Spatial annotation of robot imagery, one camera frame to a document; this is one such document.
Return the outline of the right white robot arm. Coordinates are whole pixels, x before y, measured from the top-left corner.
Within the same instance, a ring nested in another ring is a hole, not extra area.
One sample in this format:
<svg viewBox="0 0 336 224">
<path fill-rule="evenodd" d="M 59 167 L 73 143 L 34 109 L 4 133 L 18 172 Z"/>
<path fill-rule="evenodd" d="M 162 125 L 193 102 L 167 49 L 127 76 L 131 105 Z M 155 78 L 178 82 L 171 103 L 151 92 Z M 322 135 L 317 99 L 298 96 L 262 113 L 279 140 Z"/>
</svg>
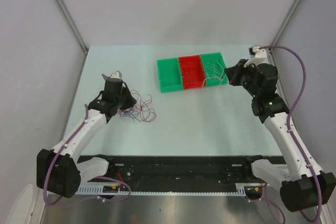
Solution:
<svg viewBox="0 0 336 224">
<path fill-rule="evenodd" d="M 240 60 L 225 69 L 225 74 L 229 84 L 242 86 L 251 95 L 253 114 L 275 139 L 288 170 L 253 156 L 248 160 L 250 165 L 242 169 L 243 179 L 254 183 L 260 178 L 279 190 L 284 206 L 291 212 L 326 204 L 335 189 L 335 176 L 323 171 L 300 138 L 287 105 L 276 92 L 277 68 L 268 63 L 247 66 L 246 62 Z"/>
</svg>

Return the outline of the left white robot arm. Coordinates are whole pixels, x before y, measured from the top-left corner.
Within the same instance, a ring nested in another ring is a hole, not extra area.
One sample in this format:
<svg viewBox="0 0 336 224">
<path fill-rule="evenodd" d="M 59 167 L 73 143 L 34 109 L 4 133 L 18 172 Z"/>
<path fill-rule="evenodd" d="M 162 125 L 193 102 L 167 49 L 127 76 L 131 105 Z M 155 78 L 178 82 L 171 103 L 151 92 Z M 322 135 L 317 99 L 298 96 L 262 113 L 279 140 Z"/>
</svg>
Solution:
<svg viewBox="0 0 336 224">
<path fill-rule="evenodd" d="M 78 162 L 83 150 L 93 137 L 118 112 L 136 104 L 127 84 L 117 77 L 108 77 L 104 89 L 88 105 L 85 115 L 65 139 L 52 149 L 42 149 L 37 155 L 37 187 L 43 190 L 44 199 L 48 192 L 60 197 L 71 198 L 82 182 L 100 177 L 105 182 L 115 178 L 116 169 L 103 155 Z"/>
</svg>

